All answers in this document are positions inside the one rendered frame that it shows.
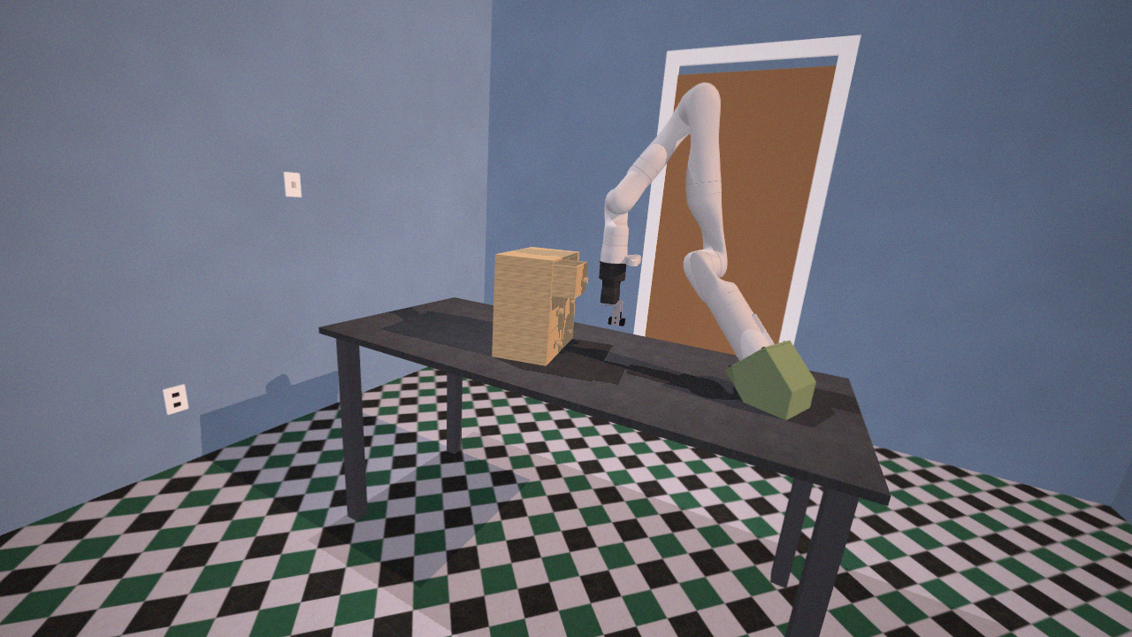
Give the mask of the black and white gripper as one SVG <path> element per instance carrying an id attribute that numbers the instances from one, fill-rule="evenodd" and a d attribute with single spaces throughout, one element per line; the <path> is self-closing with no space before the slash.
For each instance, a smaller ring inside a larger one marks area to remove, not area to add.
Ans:
<path id="1" fill-rule="evenodd" d="M 599 279 L 602 279 L 600 303 L 612 305 L 612 326 L 619 326 L 621 318 L 620 281 L 625 279 L 626 265 L 640 265 L 640 255 L 627 253 L 627 246 L 602 243 L 599 275 Z"/>

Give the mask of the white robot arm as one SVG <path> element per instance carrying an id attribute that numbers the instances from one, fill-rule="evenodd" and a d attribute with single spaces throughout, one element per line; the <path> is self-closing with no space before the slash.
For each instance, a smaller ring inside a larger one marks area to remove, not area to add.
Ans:
<path id="1" fill-rule="evenodd" d="M 604 199 L 607 246 L 628 246 L 628 210 L 654 181 L 674 150 L 691 134 L 691 160 L 686 169 L 686 201 L 702 229 L 703 249 L 684 259 L 684 272 L 700 299 L 715 316 L 738 360 L 775 344 L 753 315 L 734 282 L 720 279 L 727 270 L 723 234 L 723 184 L 721 184 L 719 124 L 721 98 L 710 83 L 700 83 L 681 97 L 672 117 L 640 154 L 627 174 Z M 713 273 L 715 272 L 715 273 Z M 715 276 L 717 274 L 717 276 Z"/>

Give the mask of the light wooden chest of drawers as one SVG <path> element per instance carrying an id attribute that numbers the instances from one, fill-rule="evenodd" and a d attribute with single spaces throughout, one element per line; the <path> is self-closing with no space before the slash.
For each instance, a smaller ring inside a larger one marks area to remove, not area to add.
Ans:
<path id="1" fill-rule="evenodd" d="M 492 358 L 548 365 L 561 352 L 555 352 L 547 363 L 549 332 L 569 317 L 561 315 L 561 322 L 549 330 L 554 262 L 575 255 L 578 257 L 576 251 L 535 247 L 496 253 Z"/>

